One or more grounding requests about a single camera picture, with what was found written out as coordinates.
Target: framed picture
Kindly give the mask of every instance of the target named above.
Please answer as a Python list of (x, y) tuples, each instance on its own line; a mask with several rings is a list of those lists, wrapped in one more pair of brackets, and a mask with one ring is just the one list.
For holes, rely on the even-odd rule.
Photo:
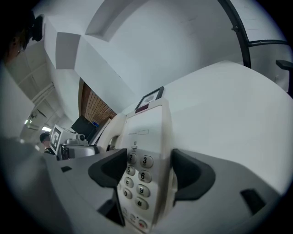
[(141, 101), (136, 106), (135, 110), (149, 104), (152, 101), (155, 101), (155, 100), (161, 98), (163, 92), (164, 92), (164, 86), (162, 86), (161, 88), (158, 88), (158, 89), (154, 90), (153, 92), (150, 92), (149, 94), (143, 96)]

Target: black frame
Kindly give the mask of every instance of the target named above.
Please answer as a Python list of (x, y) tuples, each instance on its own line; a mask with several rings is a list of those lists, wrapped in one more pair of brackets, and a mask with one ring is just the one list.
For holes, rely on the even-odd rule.
[(243, 65), (245, 67), (251, 68), (250, 52), (249, 47), (260, 46), (260, 45), (269, 45), (269, 44), (285, 44), (289, 45), (288, 42), (282, 40), (259, 40), (259, 41), (249, 41), (244, 25), (240, 19), (240, 16), (235, 9), (234, 5), (230, 0), (218, 0), (222, 8), (228, 15), (233, 27), (231, 30), (236, 32), (238, 42), (240, 45)]
[(137, 110), (137, 108), (139, 107), (139, 105), (141, 104), (142, 100), (143, 100), (145, 97), (147, 97), (147, 96), (149, 96), (149, 95), (151, 95), (152, 93), (155, 93), (155, 92), (157, 92), (157, 91), (159, 91), (159, 93), (157, 94), (156, 100), (162, 97), (163, 92), (164, 92), (164, 86), (162, 86), (162, 87), (160, 87), (160, 88), (158, 88), (158, 89), (156, 89), (156, 90), (154, 90), (154, 91), (148, 93), (147, 95), (144, 95), (144, 96), (142, 97), (142, 99), (140, 100), (140, 102), (137, 104), (137, 106), (136, 106), (136, 108), (135, 108), (134, 110)]

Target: black cap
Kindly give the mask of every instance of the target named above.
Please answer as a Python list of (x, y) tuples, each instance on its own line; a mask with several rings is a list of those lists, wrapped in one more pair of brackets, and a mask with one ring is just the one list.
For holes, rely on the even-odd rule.
[(46, 139), (46, 137), (48, 137), (48, 136), (50, 136), (49, 132), (42, 133), (40, 135), (40, 141), (43, 142)]

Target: fluorescent light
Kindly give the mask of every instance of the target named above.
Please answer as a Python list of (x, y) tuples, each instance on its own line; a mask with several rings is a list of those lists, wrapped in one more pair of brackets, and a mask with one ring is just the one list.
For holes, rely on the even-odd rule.
[(42, 128), (42, 130), (47, 131), (47, 132), (51, 132), (51, 129), (50, 128), (47, 128), (45, 126)]

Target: telephone handset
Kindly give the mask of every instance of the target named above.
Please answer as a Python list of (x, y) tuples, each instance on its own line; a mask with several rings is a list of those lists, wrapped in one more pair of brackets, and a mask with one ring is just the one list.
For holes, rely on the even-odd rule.
[(140, 112), (118, 114), (104, 130), (97, 146), (106, 151), (127, 149), (127, 167), (117, 187), (126, 226), (148, 232), (173, 205), (176, 189), (170, 167), (171, 115), (168, 101), (160, 98)]

